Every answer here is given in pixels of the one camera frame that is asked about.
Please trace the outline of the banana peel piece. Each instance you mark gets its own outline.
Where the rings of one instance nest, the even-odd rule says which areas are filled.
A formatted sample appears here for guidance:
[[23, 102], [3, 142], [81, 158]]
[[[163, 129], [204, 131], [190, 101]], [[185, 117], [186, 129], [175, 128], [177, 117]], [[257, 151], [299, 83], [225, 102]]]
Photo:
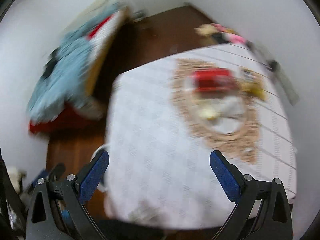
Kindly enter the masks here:
[[211, 105], [202, 105], [199, 107], [198, 115], [204, 120], [215, 120], [220, 117], [220, 112]]

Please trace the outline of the white round trash bin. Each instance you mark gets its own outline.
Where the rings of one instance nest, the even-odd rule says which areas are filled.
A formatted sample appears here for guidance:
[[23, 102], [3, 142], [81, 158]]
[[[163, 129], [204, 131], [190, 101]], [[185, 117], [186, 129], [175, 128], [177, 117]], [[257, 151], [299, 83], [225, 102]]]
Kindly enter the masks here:
[[102, 152], [102, 155], [99, 157], [99, 160], [93, 166], [93, 173], [95, 175], [98, 175], [98, 177], [100, 178], [99, 184], [97, 185], [97, 189], [102, 193], [107, 192], [107, 189], [108, 189], [106, 175], [107, 175], [107, 168], [110, 163], [110, 157], [107, 150], [108, 150], [108, 144], [103, 144], [99, 146], [95, 150], [95, 152], [92, 154], [90, 159], [90, 161], [94, 160], [95, 156], [97, 154], [100, 154], [100, 152]]

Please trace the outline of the white checkered tablecloth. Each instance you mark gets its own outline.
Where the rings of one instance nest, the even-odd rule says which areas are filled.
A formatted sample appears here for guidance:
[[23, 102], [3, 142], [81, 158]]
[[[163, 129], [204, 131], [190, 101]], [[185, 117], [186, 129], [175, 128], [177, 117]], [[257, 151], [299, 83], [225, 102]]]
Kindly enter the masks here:
[[234, 204], [210, 168], [217, 146], [185, 120], [173, 83], [180, 59], [228, 68], [246, 67], [263, 80], [266, 101], [254, 100], [257, 139], [229, 145], [227, 159], [257, 180], [280, 178], [289, 202], [297, 192], [296, 157], [287, 117], [267, 71], [245, 46], [222, 44], [156, 60], [120, 74], [107, 121], [110, 165], [105, 213], [110, 218], [165, 229], [221, 226]]

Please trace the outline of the brown paper bag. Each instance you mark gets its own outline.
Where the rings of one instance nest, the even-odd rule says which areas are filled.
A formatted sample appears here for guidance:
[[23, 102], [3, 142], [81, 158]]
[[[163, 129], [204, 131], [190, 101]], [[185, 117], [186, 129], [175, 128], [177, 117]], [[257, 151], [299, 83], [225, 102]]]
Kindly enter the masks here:
[[195, 28], [195, 32], [203, 37], [210, 37], [216, 33], [218, 33], [218, 29], [212, 24], [203, 24], [197, 28]]

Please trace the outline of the black wall charger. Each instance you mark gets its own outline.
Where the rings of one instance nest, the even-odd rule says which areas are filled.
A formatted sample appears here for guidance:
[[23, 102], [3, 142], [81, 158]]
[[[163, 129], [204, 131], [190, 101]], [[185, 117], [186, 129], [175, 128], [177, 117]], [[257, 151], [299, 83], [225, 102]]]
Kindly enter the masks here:
[[272, 60], [267, 60], [267, 69], [275, 74], [280, 68], [280, 64], [278, 61], [272, 59]]

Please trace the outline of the red cola can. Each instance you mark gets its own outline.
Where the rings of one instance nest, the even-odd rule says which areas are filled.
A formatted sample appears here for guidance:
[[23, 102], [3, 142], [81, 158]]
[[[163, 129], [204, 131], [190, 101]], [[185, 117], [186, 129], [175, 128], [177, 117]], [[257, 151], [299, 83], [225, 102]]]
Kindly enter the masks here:
[[190, 75], [197, 92], [226, 92], [238, 90], [233, 72], [226, 68], [195, 70]]

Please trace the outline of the wooden bed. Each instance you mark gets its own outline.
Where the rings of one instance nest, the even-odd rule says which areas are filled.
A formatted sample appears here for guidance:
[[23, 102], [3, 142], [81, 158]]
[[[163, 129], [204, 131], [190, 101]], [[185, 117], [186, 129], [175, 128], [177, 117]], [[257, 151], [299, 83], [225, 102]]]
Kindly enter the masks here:
[[93, 94], [105, 57], [119, 29], [129, 20], [130, 9], [125, 0], [96, 0], [83, 11], [83, 18], [89, 20], [100, 15], [103, 10], [110, 9], [113, 5], [117, 7], [116, 11], [101, 20], [88, 34], [92, 51], [89, 56], [89, 71], [85, 86], [87, 95]]

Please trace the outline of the red bed sheet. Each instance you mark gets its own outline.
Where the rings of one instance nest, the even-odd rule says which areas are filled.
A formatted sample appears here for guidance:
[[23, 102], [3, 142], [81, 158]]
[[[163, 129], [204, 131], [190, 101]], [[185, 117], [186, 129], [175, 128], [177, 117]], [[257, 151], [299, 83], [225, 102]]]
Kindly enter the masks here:
[[81, 116], [70, 104], [65, 104], [63, 111], [53, 120], [35, 124], [29, 121], [29, 132], [32, 134], [51, 134], [67, 129], [83, 129], [95, 125], [99, 120], [91, 120]]

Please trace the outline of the black clothing on bed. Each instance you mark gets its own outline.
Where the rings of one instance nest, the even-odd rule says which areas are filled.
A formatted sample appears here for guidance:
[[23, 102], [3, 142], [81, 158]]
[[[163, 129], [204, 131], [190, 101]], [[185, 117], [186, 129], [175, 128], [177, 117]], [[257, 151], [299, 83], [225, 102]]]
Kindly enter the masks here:
[[49, 61], [46, 63], [46, 65], [45, 65], [45, 67], [44, 67], [44, 72], [43, 72], [43, 74], [42, 74], [42, 78], [43, 79], [46, 79], [46, 78], [48, 78], [51, 74], [52, 74], [52, 72], [53, 72], [53, 70], [54, 70], [54, 68], [55, 68], [55, 65], [58, 63], [58, 61], [59, 61], [59, 57], [57, 56], [57, 54], [58, 54], [58, 50], [56, 49], [56, 50], [54, 50], [52, 53], [51, 53], [51, 55], [50, 55], [50, 59], [49, 59]]

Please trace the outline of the patterned pillow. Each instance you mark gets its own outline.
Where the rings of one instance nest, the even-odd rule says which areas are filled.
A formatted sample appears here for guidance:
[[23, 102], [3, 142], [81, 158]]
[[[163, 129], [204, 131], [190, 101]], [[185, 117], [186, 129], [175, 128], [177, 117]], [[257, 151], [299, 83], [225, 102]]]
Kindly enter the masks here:
[[74, 104], [74, 108], [76, 113], [88, 120], [100, 120], [107, 112], [106, 105], [92, 96], [78, 100]]

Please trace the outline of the white wall socket strip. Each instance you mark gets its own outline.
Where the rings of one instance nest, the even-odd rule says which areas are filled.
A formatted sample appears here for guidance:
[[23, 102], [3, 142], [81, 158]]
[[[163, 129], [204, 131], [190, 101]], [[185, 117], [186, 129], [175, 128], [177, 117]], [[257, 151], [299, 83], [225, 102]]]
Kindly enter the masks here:
[[[252, 46], [253, 46], [253, 51], [257, 52], [258, 55], [265, 62], [266, 68], [267, 68], [267, 60], [272, 60], [272, 59], [276, 60], [272, 56], [272, 54], [268, 51], [268, 49], [265, 46], [263, 46], [262, 44], [258, 44], [257, 43], [257, 44], [253, 44]], [[290, 81], [288, 76], [285, 74], [281, 64], [280, 64], [279, 70], [275, 74], [273, 74], [273, 73], [271, 73], [271, 74], [272, 74], [272, 80], [273, 81], [276, 80], [276, 81], [278, 81], [280, 83], [280, 86], [282, 87], [282, 89], [283, 89], [283, 91], [284, 91], [284, 93], [285, 93], [290, 105], [291, 106], [295, 106], [297, 104], [297, 102], [299, 101], [299, 95], [296, 92], [292, 82]]]

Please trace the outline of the pink plush toy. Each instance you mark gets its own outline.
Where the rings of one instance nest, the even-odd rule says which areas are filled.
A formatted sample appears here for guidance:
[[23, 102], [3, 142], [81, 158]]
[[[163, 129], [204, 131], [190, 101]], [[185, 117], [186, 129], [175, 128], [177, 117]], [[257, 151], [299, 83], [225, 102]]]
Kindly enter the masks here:
[[214, 34], [215, 37], [221, 37], [224, 41], [236, 44], [245, 44], [247, 40], [239, 35], [236, 31], [231, 28], [224, 27], [223, 25], [212, 23], [212, 25], [217, 29], [217, 33]]

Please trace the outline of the white tissue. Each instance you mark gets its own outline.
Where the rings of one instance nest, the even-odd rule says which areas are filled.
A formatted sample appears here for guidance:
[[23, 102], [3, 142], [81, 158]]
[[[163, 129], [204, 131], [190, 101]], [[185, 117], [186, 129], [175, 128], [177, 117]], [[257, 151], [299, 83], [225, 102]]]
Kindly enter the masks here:
[[241, 119], [245, 114], [245, 107], [240, 96], [225, 96], [220, 103], [221, 118]]

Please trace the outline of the yellow chips bag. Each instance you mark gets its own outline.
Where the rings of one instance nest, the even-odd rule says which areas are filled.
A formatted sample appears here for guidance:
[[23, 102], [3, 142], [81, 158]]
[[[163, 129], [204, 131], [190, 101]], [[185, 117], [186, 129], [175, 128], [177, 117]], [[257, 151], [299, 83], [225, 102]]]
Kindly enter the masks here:
[[241, 69], [240, 90], [251, 97], [266, 100], [264, 83], [261, 75], [248, 68]]

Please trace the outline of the light blue duvet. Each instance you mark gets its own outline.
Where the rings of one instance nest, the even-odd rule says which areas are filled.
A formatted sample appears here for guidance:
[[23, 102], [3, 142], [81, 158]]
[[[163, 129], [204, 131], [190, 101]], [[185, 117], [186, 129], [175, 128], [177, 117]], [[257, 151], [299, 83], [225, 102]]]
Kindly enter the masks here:
[[116, 8], [113, 5], [89, 20], [83, 18], [82, 12], [66, 28], [56, 48], [58, 63], [48, 78], [40, 77], [28, 102], [30, 121], [35, 124], [53, 121], [63, 111], [66, 103], [74, 108], [78, 100], [93, 97], [85, 91], [92, 51], [88, 34], [101, 20], [115, 12]]

